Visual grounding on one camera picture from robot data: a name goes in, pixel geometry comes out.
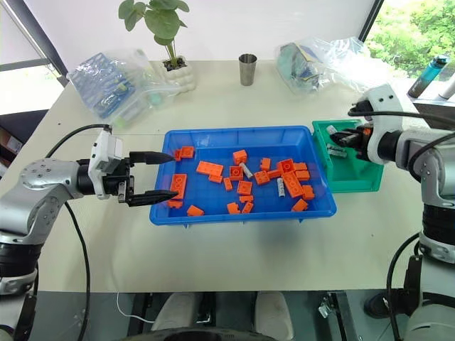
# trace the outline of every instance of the window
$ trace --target window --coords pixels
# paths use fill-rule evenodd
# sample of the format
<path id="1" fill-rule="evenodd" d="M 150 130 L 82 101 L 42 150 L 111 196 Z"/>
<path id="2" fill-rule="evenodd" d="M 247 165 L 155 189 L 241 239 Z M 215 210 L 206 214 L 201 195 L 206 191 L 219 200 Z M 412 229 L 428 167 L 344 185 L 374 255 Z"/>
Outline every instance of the window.
<path id="1" fill-rule="evenodd" d="M 365 42 L 401 78 L 419 77 L 435 55 L 448 54 L 452 61 L 438 76 L 448 80 L 455 72 L 455 0 L 385 0 Z"/>
<path id="2" fill-rule="evenodd" d="M 0 115 L 49 109 L 63 86 L 48 66 L 0 72 Z"/>

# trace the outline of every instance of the metal cup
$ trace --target metal cup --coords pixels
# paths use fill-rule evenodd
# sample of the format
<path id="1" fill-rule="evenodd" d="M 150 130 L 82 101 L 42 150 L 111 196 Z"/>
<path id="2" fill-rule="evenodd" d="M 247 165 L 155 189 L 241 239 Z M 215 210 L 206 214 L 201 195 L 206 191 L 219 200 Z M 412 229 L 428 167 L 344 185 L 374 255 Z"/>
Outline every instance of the metal cup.
<path id="1" fill-rule="evenodd" d="M 255 80 L 256 60 L 257 57 L 249 53 L 245 53 L 239 57 L 241 85 L 248 87 L 253 84 Z"/>

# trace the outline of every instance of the clear plastic bag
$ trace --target clear plastic bag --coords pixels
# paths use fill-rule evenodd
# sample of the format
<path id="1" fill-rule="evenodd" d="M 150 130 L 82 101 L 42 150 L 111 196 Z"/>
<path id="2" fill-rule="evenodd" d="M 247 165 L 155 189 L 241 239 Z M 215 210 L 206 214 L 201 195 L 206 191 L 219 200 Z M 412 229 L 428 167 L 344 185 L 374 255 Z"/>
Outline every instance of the clear plastic bag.
<path id="1" fill-rule="evenodd" d="M 77 66 L 68 79 L 98 121 L 116 126 L 172 102 L 181 88 L 162 78 L 142 50 L 98 53 Z"/>
<path id="2" fill-rule="evenodd" d="M 334 40 L 306 38 L 279 48 L 277 69 L 292 92 L 318 91 L 344 84 L 363 93 L 390 80 L 393 68 L 370 57 L 357 38 Z"/>

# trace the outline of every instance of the green leaf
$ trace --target green leaf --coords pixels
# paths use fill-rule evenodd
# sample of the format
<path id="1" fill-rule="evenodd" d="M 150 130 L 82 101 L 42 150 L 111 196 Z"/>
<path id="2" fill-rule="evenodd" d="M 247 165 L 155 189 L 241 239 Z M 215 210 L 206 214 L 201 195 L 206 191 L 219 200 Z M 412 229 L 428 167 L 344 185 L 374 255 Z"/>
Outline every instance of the green leaf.
<path id="1" fill-rule="evenodd" d="M 144 18 L 149 30 L 163 39 L 173 39 L 180 28 L 180 21 L 175 11 L 146 11 Z"/>
<path id="2" fill-rule="evenodd" d="M 157 35 L 154 36 L 155 41 L 162 46 L 167 46 L 172 44 L 173 39 L 163 39 L 158 37 Z"/>
<path id="3" fill-rule="evenodd" d="M 132 11 L 128 18 L 125 19 L 125 28 L 127 31 L 130 32 L 140 19 L 141 16 L 136 11 Z"/>
<path id="4" fill-rule="evenodd" d="M 133 11 L 134 0 L 125 0 L 119 6 L 119 19 L 126 19 Z"/>
<path id="5" fill-rule="evenodd" d="M 146 5 L 143 2 L 136 2 L 133 6 L 133 9 L 141 16 L 144 16 L 145 8 Z"/>
<path id="6" fill-rule="evenodd" d="M 178 0 L 151 0 L 150 6 L 153 9 L 176 9 Z"/>
<path id="7" fill-rule="evenodd" d="M 177 0 L 177 8 L 178 8 L 178 9 L 181 9 L 181 10 L 184 11 L 184 12 L 189 12 L 189 11 L 190 11 L 190 8 L 189 8 L 188 5 L 186 4 L 186 2 L 181 1 L 181 0 Z"/>

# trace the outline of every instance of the white wall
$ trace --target white wall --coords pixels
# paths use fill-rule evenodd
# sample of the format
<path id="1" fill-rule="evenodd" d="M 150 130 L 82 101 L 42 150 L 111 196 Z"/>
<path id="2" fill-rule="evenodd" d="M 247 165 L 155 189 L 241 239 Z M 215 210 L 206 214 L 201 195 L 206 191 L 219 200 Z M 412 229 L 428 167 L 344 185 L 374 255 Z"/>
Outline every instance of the white wall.
<path id="1" fill-rule="evenodd" d="M 0 65 L 39 58 L 40 55 L 16 26 L 3 5 L 0 5 Z"/>
<path id="2" fill-rule="evenodd" d="M 102 50 L 140 47 L 149 59 L 166 57 L 144 22 L 127 32 L 117 17 L 122 0 L 26 0 L 69 70 Z M 358 36 L 373 0 L 187 0 L 188 28 L 176 37 L 189 60 L 236 59 L 254 53 L 272 59 L 274 48 L 306 36 Z"/>

